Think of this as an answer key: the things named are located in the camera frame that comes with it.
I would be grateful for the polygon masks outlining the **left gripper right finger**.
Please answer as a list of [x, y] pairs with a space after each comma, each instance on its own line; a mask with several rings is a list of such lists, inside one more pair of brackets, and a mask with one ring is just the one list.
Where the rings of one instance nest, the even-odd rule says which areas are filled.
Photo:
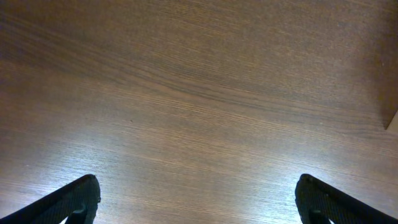
[[310, 174], [302, 174], [295, 203], [303, 224], [397, 224], [391, 217]]

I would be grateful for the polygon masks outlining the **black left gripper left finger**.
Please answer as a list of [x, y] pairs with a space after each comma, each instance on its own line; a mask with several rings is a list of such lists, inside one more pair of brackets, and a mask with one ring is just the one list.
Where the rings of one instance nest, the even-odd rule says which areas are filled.
[[100, 201], [99, 182], [95, 175], [87, 174], [1, 218], [1, 223], [92, 224]]

